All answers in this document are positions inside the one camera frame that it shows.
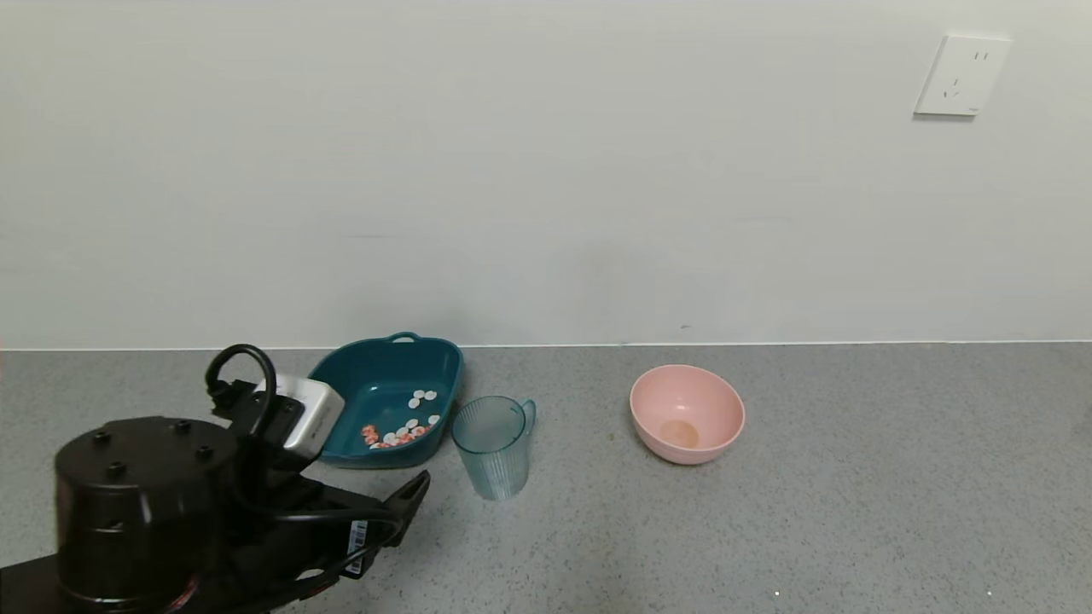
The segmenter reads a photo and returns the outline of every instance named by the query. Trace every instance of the sticker label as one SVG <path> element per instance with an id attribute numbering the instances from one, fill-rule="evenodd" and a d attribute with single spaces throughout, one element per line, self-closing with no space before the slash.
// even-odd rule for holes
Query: sticker label
<path id="1" fill-rule="evenodd" d="M 348 530 L 348 552 L 345 554 L 353 554 L 354 552 L 364 547 L 364 541 L 368 536 L 368 521 L 367 520 L 354 520 L 353 526 Z M 349 574 L 359 574 L 360 569 L 364 568 L 364 557 L 357 558 L 345 568 Z"/>

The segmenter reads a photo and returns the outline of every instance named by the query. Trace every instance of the white wall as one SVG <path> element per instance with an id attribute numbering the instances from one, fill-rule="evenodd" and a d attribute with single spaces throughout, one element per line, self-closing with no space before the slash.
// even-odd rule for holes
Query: white wall
<path id="1" fill-rule="evenodd" d="M 1014 38 L 915 121 L 946 33 Z M 0 8 L 4 347 L 1092 339 L 1085 0 Z"/>

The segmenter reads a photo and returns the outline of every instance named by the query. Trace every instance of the cup handle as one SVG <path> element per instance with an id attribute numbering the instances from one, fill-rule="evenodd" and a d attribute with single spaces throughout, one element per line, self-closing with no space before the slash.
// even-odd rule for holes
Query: cup handle
<path id="1" fill-rule="evenodd" d="M 523 415 L 526 417 L 527 421 L 527 435 L 531 435 L 531 432 L 535 427 L 535 420 L 536 420 L 536 414 L 538 413 L 538 408 L 537 405 L 535 405 L 535 402 L 532 401 L 531 399 L 524 401 L 523 404 L 520 405 L 520 408 L 523 409 Z"/>

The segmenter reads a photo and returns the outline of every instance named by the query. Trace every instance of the pink bowl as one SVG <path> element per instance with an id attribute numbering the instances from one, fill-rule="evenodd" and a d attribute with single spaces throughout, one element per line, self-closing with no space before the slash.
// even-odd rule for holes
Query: pink bowl
<path id="1" fill-rule="evenodd" d="M 744 402 L 716 374 L 664 365 L 629 391 L 637 434 L 660 458 L 700 464 L 721 456 L 744 429 Z"/>

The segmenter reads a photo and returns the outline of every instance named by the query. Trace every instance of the wall outlet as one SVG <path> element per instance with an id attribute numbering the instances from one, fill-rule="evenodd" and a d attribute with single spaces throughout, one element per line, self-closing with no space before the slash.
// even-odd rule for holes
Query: wall outlet
<path id="1" fill-rule="evenodd" d="M 1001 74 L 1011 40 L 947 36 L 914 113 L 978 115 Z"/>

